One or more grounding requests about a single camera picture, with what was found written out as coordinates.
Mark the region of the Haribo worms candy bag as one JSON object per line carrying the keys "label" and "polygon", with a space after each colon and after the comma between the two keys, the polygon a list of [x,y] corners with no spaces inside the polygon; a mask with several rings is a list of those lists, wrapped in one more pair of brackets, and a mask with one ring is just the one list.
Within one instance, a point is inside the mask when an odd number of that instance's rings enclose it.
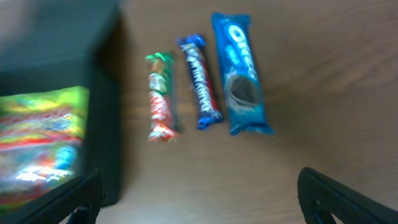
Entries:
{"label": "Haribo worms candy bag", "polygon": [[1,214],[79,173],[89,94],[73,86],[1,97]]}

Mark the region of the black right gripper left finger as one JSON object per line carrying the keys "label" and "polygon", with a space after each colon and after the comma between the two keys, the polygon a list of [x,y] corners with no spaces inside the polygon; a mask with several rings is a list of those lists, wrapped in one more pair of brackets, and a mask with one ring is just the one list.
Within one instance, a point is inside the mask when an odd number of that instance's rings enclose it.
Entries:
{"label": "black right gripper left finger", "polygon": [[1,217],[1,224],[95,224],[103,201],[103,182],[94,170],[79,175],[21,208]]}

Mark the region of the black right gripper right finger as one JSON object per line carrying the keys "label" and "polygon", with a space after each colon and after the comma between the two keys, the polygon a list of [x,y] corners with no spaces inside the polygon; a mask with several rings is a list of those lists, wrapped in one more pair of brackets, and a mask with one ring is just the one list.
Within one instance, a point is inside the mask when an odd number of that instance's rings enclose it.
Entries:
{"label": "black right gripper right finger", "polygon": [[298,200],[306,223],[396,224],[397,211],[310,168],[297,181]]}

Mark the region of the blue Oreo cookie pack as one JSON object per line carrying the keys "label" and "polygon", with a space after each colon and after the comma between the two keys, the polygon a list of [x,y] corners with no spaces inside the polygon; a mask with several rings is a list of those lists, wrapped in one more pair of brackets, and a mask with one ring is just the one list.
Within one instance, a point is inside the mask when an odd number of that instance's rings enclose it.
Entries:
{"label": "blue Oreo cookie pack", "polygon": [[242,131],[271,134],[256,63],[249,38],[251,18],[247,14],[211,17],[218,64],[228,112],[229,133]]}

